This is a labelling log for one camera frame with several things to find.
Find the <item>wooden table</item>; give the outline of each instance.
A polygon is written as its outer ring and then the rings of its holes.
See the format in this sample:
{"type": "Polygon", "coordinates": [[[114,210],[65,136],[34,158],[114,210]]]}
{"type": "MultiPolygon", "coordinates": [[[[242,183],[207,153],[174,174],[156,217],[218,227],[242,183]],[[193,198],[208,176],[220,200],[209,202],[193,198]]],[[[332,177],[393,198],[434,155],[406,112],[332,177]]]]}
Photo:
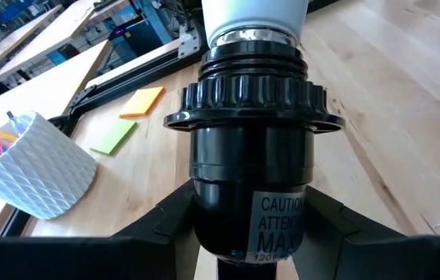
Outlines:
{"type": "Polygon", "coordinates": [[[4,40],[0,42],[0,62],[3,61],[24,40],[30,37],[33,32],[48,21],[57,11],[59,11],[60,8],[60,5],[55,7],[4,38],[4,40]]]}
{"type": "Polygon", "coordinates": [[[93,13],[93,0],[79,0],[71,4],[39,36],[0,69],[0,80],[72,41],[93,13]]]}
{"type": "MultiPolygon", "coordinates": [[[[96,75],[96,70],[110,43],[104,41],[64,64],[25,82],[0,96],[0,126],[8,121],[6,112],[15,115],[35,110],[45,118],[56,117],[65,112],[72,97],[84,89],[96,75]]],[[[12,208],[0,200],[0,227],[12,208]]]]}
{"type": "MultiPolygon", "coordinates": [[[[302,36],[309,79],[328,87],[344,131],[318,135],[312,185],[407,235],[440,235],[440,2],[348,0],[310,15],[302,36]]],[[[146,87],[166,94],[65,215],[32,220],[26,236],[110,236],[188,178],[189,135],[162,126],[198,65],[146,87]]],[[[88,112],[73,138],[88,150],[130,95],[88,112]]],[[[201,251],[196,279],[215,279],[201,251]]],[[[279,279],[296,279],[291,261],[279,279]]]]}

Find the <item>wood grain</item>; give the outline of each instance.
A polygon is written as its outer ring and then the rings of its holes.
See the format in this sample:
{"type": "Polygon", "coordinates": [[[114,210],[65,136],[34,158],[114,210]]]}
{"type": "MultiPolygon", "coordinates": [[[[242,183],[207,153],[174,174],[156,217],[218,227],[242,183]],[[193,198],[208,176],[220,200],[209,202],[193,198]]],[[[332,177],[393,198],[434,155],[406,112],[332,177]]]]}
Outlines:
{"type": "Polygon", "coordinates": [[[0,42],[0,62],[4,60],[12,50],[18,47],[30,35],[32,35],[33,32],[39,29],[46,21],[54,16],[54,14],[59,11],[60,8],[60,5],[54,7],[52,10],[44,13],[42,16],[32,20],[4,38],[4,40],[0,42]]]}
{"type": "MultiPolygon", "coordinates": [[[[97,67],[110,49],[104,41],[88,51],[66,61],[63,65],[37,76],[0,96],[0,127],[8,121],[6,112],[15,115],[35,110],[45,118],[62,115],[73,96],[83,89],[96,74],[97,67]]],[[[9,206],[0,199],[0,224],[11,212],[9,206]]]]}
{"type": "Polygon", "coordinates": [[[0,80],[25,67],[28,63],[69,43],[87,24],[94,13],[93,0],[79,0],[71,4],[42,33],[0,69],[0,80]]]}
{"type": "MultiPolygon", "coordinates": [[[[312,185],[407,235],[440,235],[440,2],[343,0],[307,18],[302,35],[309,80],[328,88],[343,131],[315,138],[312,185]]],[[[187,179],[189,136],[162,127],[198,65],[165,77],[155,111],[115,157],[93,153],[100,170],[67,214],[33,222],[26,235],[109,236],[187,179]]],[[[89,112],[74,140],[87,149],[130,98],[89,112]]],[[[215,279],[200,251],[196,279],[215,279]]],[[[297,279],[291,261],[278,279],[297,279]]]]}

